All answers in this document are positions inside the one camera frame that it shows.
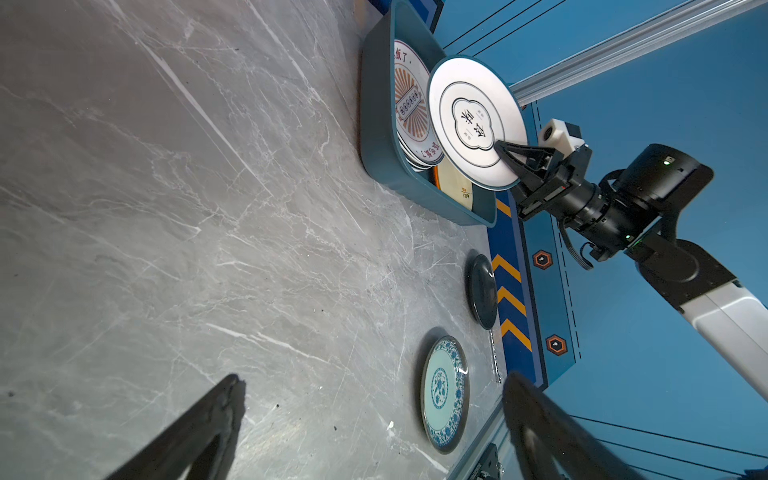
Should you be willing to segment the black plate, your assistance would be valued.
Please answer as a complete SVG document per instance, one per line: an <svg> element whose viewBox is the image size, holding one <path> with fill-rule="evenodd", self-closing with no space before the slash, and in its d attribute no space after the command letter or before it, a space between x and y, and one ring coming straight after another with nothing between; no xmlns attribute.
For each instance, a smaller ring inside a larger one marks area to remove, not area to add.
<svg viewBox="0 0 768 480"><path fill-rule="evenodd" d="M492 330L497 319L498 300L495 275L487 256L477 254L469 262L465 289L475 321L485 330Z"/></svg>

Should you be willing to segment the teal patterned plate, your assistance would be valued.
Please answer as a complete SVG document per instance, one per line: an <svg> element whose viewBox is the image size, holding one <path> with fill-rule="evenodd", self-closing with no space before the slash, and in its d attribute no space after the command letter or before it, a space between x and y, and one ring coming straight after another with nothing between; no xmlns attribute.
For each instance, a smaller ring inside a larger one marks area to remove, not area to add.
<svg viewBox="0 0 768 480"><path fill-rule="evenodd" d="M454 451L466 427L469 369L464 351L450 335L428 350L421 375L420 410L430 444L440 453Z"/></svg>

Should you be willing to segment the cream calligraphy plate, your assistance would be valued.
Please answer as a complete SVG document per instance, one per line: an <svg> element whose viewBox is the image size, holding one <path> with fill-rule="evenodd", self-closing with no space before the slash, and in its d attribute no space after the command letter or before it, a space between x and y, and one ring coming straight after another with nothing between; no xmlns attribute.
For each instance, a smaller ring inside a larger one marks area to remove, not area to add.
<svg viewBox="0 0 768 480"><path fill-rule="evenodd" d="M473 183L444 158L433 172L436 187L467 210L473 207Z"/></svg>

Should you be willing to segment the teal plastic bin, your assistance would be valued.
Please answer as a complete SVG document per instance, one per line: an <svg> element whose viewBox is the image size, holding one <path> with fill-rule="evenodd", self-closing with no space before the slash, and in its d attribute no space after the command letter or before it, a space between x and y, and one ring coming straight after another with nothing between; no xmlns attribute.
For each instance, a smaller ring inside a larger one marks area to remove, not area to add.
<svg viewBox="0 0 768 480"><path fill-rule="evenodd" d="M360 157L368 175L401 196L461 226L496 224L496 197L472 188L473 207L467 209L417 173L406 161L396 138L394 42L413 48L427 67L446 58L432 32L408 1L394 1L389 12L367 34L360 69Z"/></svg>

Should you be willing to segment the small orange sunburst plate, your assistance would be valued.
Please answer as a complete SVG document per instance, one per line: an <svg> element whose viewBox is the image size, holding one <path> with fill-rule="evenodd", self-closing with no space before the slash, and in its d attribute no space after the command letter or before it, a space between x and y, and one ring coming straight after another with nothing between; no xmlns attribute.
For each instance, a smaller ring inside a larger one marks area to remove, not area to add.
<svg viewBox="0 0 768 480"><path fill-rule="evenodd" d="M444 153L437 142L428 105L429 69L405 42L395 39L394 118L400 146L416 171L437 166Z"/></svg>

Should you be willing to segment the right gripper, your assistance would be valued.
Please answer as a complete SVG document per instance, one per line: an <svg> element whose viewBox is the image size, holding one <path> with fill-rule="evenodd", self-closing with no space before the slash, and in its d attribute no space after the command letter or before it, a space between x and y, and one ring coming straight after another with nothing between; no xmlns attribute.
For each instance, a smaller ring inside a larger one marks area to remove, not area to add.
<svg viewBox="0 0 768 480"><path fill-rule="evenodd" d="M587 145L568 157L551 147L502 140L494 150L520 180L511 188L518 218L548 213L568 248L567 231L573 230L591 243L597 261L632 248L648 231L675 244L680 214L714 178L710 167L656 143L597 184L585 179L592 156Z"/></svg>

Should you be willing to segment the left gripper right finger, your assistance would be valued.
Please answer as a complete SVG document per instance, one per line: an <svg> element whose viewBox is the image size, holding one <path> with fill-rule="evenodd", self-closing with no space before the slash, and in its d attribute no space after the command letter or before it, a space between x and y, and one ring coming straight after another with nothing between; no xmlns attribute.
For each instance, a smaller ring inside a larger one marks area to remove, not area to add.
<svg viewBox="0 0 768 480"><path fill-rule="evenodd" d="M525 479L640 479L525 376L509 374L502 405Z"/></svg>

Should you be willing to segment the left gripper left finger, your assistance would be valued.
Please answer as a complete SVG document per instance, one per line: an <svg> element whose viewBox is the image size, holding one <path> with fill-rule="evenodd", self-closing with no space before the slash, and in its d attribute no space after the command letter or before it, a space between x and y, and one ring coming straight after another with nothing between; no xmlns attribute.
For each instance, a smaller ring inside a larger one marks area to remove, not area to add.
<svg viewBox="0 0 768 480"><path fill-rule="evenodd" d="M111 479L225 479L245 414L246 383L223 378Z"/></svg>

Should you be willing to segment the white flower pattern plate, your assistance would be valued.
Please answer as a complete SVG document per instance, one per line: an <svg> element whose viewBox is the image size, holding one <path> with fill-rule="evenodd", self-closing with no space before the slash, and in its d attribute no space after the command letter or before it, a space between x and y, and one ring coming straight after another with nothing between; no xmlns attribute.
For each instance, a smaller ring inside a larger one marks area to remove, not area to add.
<svg viewBox="0 0 768 480"><path fill-rule="evenodd" d="M499 76L470 57L445 57L431 71L427 107L439 145L454 167L492 191L518 175L495 150L499 141L528 143L520 107Z"/></svg>

